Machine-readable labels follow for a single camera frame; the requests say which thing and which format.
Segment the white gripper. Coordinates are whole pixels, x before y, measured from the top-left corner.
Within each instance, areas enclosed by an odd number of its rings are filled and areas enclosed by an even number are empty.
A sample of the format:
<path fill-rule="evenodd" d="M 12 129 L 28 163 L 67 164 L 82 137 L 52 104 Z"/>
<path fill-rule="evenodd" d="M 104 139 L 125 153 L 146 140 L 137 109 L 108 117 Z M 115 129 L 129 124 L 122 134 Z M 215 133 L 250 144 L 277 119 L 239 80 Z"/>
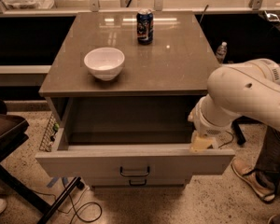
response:
<path fill-rule="evenodd" d="M 231 126 L 231 112 L 216 105 L 210 96 L 204 96 L 190 111 L 188 121 L 194 124 L 196 131 L 191 136 L 189 150 L 202 151 L 213 146 L 216 136 Z"/>

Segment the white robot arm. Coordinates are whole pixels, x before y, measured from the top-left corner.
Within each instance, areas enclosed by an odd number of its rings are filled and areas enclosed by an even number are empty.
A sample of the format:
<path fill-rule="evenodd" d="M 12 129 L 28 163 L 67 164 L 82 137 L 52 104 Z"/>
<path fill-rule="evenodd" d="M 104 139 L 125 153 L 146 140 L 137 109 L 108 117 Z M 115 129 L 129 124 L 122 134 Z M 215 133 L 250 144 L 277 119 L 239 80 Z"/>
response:
<path fill-rule="evenodd" d="M 269 59 L 222 64 L 207 79 L 207 94 L 188 116 L 195 131 L 189 149 L 201 151 L 245 116 L 280 132 L 280 66 Z"/>

